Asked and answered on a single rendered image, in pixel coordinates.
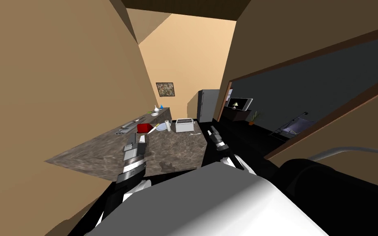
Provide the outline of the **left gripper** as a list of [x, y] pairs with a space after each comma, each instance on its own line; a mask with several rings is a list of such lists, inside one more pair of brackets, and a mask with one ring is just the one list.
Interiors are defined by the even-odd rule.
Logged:
[[130, 134], [123, 152], [124, 161], [140, 155], [144, 155], [146, 153], [146, 136], [141, 135], [139, 142], [136, 143], [136, 133]]

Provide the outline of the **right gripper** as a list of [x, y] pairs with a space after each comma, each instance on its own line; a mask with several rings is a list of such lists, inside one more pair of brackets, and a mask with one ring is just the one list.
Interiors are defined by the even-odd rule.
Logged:
[[217, 131], [214, 126], [210, 126], [211, 131], [207, 131], [208, 135], [212, 139], [215, 145], [225, 145], [225, 143], [222, 140], [222, 137], [220, 136], [220, 133]]

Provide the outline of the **grey rolling pin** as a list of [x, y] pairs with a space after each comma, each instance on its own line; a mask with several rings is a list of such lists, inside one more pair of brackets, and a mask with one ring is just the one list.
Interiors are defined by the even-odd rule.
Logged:
[[142, 121], [142, 120], [144, 120], [144, 119], [145, 119], [145, 117], [140, 117], [140, 118], [138, 118], [138, 119], [136, 119], [136, 120], [130, 121], [130, 122], [128, 122], [128, 123], [122, 125], [120, 128], [121, 128], [121, 129], [126, 129], [126, 128], [130, 127], [131, 125], [133, 125], [133, 124], [135, 124], [135, 123], [137, 123], [137, 122], [139, 122], [139, 121]]

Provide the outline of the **grey refrigerator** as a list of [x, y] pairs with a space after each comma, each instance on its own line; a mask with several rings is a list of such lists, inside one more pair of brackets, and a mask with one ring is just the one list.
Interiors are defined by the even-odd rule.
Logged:
[[199, 123], [212, 122], [219, 89], [203, 89], [198, 91], [197, 120]]

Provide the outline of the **dark television cabinet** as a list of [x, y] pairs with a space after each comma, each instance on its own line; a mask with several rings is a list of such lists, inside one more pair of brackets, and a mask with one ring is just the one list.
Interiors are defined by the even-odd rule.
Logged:
[[243, 121], [251, 114], [249, 106], [252, 103], [251, 98], [229, 98], [226, 102], [221, 117], [230, 121]]

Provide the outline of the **potted green plant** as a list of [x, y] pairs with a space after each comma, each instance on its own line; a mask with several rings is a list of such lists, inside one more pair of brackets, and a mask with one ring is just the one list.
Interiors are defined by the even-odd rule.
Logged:
[[259, 119], [262, 114], [259, 111], [256, 111], [250, 118], [248, 125], [254, 125], [255, 121]]

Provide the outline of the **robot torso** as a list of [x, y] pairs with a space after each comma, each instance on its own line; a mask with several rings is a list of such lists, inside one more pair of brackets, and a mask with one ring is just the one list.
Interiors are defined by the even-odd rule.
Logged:
[[271, 182], [212, 163], [135, 192], [87, 236], [328, 236]]

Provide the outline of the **framed wall picture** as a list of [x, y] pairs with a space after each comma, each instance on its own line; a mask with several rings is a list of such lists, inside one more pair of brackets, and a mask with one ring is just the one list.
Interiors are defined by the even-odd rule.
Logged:
[[175, 90], [172, 82], [159, 83], [156, 82], [159, 97], [174, 97]]

